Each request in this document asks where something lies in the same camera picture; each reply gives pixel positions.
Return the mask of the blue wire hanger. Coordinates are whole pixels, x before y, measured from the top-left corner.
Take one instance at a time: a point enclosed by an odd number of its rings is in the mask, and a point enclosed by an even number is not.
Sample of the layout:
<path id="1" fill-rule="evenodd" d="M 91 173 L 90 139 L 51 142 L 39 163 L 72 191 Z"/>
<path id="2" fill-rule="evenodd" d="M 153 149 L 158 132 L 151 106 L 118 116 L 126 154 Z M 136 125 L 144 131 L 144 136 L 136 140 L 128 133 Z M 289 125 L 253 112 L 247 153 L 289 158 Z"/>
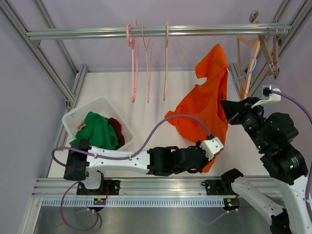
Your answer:
<path id="1" fill-rule="evenodd" d="M 231 83 L 228 100 L 232 100 L 234 89 L 236 89 L 237 95 L 240 99 L 242 99 L 242 96 L 244 95 L 243 81 L 246 80 L 248 75 L 252 74 L 257 64 L 256 56 L 248 56 L 248 58 L 252 62 L 251 70 L 249 71 L 249 69 L 247 69 L 247 72 L 242 75 L 239 74 L 242 69 L 238 67 L 238 63 L 231 62 L 229 68 L 227 68 L 229 81 Z"/>

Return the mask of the orange t shirt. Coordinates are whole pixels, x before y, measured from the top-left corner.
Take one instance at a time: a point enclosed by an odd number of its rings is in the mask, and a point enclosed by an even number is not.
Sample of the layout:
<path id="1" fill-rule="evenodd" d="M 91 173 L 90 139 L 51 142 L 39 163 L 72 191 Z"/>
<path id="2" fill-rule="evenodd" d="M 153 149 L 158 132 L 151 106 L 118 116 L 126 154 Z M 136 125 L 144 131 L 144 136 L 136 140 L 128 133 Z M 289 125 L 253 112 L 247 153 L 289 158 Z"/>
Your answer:
<path id="1" fill-rule="evenodd" d="M 201 120 L 214 137 L 218 137 L 223 145 L 226 142 L 228 123 L 220 104 L 227 100 L 227 72 L 226 55 L 220 44 L 216 44 L 209 53 L 196 65 L 197 78 L 206 78 L 184 97 L 174 111 L 169 111 L 164 118 L 173 115 L 187 114 Z M 205 140 L 207 132 L 196 120 L 189 117 L 175 117 L 168 122 L 175 126 L 178 133 L 186 140 L 196 143 Z"/>

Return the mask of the maroon t shirt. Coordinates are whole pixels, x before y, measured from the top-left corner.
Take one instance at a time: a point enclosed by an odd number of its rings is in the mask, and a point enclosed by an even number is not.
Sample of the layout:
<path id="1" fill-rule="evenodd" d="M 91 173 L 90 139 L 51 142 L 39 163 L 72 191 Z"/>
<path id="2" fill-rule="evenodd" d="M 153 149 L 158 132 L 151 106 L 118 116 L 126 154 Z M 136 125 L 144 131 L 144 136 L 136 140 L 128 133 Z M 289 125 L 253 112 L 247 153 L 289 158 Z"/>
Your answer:
<path id="1" fill-rule="evenodd" d="M 116 119 L 114 119 L 112 117 L 108 119 L 108 123 L 109 123 L 109 125 L 112 126 L 112 128 L 114 129 L 115 134 L 117 136 L 118 146 L 115 148 L 115 150 L 118 150 L 119 148 L 121 148 L 122 146 L 125 145 L 125 138 L 124 138 L 124 135 L 122 133 L 122 126 Z"/>

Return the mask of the thin pink wire hanger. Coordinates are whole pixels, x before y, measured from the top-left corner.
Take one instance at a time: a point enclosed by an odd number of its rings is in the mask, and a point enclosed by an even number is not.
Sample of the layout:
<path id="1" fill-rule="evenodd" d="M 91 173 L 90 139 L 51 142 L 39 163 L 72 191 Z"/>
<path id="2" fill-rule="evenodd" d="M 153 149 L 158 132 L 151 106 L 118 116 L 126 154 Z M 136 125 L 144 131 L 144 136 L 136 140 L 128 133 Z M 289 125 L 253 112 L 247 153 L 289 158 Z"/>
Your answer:
<path id="1" fill-rule="evenodd" d="M 144 34 L 144 26 L 141 27 L 141 34 L 143 39 L 143 45 L 145 48 L 145 61 L 146 61 L 146 72 L 147 72 L 147 103 L 150 101 L 150 88 L 151 88 L 151 70 L 149 68 L 149 63 L 151 62 L 151 53 L 152 49 L 150 45 L 152 45 L 152 39 L 145 39 Z"/>

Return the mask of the green t shirt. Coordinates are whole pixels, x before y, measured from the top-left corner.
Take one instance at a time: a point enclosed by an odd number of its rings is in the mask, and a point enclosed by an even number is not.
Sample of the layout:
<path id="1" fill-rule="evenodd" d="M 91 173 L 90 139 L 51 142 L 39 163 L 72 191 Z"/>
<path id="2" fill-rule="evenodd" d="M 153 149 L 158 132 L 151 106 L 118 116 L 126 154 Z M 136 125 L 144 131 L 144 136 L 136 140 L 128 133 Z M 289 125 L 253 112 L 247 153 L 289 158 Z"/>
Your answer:
<path id="1" fill-rule="evenodd" d="M 85 129 L 79 130 L 70 146 L 74 146 L 80 140 L 89 140 L 91 146 L 102 149 L 115 150 L 118 146 L 114 129 L 108 123 L 108 119 L 94 112 L 89 112 L 84 119 Z"/>

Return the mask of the thick pink plastic hanger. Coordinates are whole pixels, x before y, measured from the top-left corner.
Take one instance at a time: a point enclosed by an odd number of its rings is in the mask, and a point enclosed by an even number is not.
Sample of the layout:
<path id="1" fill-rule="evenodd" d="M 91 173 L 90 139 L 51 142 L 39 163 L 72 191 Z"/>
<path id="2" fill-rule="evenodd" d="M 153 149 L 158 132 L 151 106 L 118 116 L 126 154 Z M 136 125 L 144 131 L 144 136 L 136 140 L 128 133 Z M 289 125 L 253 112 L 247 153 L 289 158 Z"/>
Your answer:
<path id="1" fill-rule="evenodd" d="M 132 103 L 134 103 L 137 95 L 139 41 L 138 38 L 131 36 L 131 33 L 132 28 L 128 24 L 126 26 L 126 38 L 132 55 Z"/>

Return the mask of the beige t shirt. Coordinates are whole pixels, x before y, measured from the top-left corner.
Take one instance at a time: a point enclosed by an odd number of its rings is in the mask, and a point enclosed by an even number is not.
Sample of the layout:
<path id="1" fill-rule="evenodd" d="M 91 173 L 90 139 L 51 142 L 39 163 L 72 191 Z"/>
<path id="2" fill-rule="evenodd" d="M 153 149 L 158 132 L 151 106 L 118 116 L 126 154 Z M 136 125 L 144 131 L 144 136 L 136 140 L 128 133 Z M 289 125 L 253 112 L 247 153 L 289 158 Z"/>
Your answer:
<path id="1" fill-rule="evenodd" d="M 78 130 L 83 130 L 83 129 L 85 129 L 85 127 L 86 127 L 86 124 L 85 124 L 84 122 L 81 122 L 81 123 L 79 124 L 79 126 L 77 127 L 77 129 L 78 129 Z"/>

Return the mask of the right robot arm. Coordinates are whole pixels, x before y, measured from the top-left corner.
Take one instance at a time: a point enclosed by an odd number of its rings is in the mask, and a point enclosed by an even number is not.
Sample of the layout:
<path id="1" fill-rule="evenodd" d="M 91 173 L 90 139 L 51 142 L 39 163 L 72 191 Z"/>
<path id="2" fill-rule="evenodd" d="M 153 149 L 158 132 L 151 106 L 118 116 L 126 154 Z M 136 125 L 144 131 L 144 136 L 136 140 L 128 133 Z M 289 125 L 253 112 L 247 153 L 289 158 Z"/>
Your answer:
<path id="1" fill-rule="evenodd" d="M 261 162 L 274 179 L 282 195 L 279 206 L 252 186 L 238 170 L 221 175 L 220 187 L 227 194 L 245 199 L 267 221 L 273 234 L 310 234 L 312 232 L 311 198 L 307 191 L 308 168 L 302 154 L 291 142 L 298 130 L 289 114 L 275 112 L 264 117 L 259 98 L 220 102 L 230 125 L 242 125 L 262 155 Z"/>

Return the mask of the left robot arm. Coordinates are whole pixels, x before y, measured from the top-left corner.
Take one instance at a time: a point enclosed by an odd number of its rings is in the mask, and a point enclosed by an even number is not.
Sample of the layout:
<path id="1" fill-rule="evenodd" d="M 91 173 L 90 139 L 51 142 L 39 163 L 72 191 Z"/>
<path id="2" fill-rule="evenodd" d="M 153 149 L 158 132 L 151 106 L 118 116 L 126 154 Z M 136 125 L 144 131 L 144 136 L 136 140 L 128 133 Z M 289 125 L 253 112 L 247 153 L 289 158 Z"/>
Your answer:
<path id="1" fill-rule="evenodd" d="M 215 139 L 199 141 L 187 148 L 155 147 L 139 153 L 105 150 L 91 146 L 88 140 L 80 140 L 69 150 L 64 179 L 81 181 L 89 191 L 98 195 L 104 190 L 102 174 L 106 170 L 153 176 L 201 173 L 221 149 Z"/>

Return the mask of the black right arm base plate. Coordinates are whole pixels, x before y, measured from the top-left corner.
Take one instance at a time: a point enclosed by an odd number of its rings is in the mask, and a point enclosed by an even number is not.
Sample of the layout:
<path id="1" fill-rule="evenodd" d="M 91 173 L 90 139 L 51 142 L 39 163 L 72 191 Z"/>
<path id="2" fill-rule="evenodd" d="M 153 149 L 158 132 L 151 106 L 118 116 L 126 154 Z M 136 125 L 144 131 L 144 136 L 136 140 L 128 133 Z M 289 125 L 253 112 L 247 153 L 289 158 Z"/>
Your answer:
<path id="1" fill-rule="evenodd" d="M 237 195 L 231 188 L 231 184 L 222 179 L 208 179 L 201 182 L 207 195 Z"/>

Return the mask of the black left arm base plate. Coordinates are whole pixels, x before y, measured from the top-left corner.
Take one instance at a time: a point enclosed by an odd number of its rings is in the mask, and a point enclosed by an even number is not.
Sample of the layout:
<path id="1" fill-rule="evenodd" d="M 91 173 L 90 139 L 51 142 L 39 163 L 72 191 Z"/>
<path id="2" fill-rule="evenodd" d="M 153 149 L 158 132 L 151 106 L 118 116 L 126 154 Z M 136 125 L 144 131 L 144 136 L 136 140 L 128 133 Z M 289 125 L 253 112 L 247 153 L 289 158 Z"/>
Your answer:
<path id="1" fill-rule="evenodd" d="M 105 179 L 98 189 L 87 189 L 82 182 L 79 182 L 77 195 L 119 195 L 120 180 Z"/>

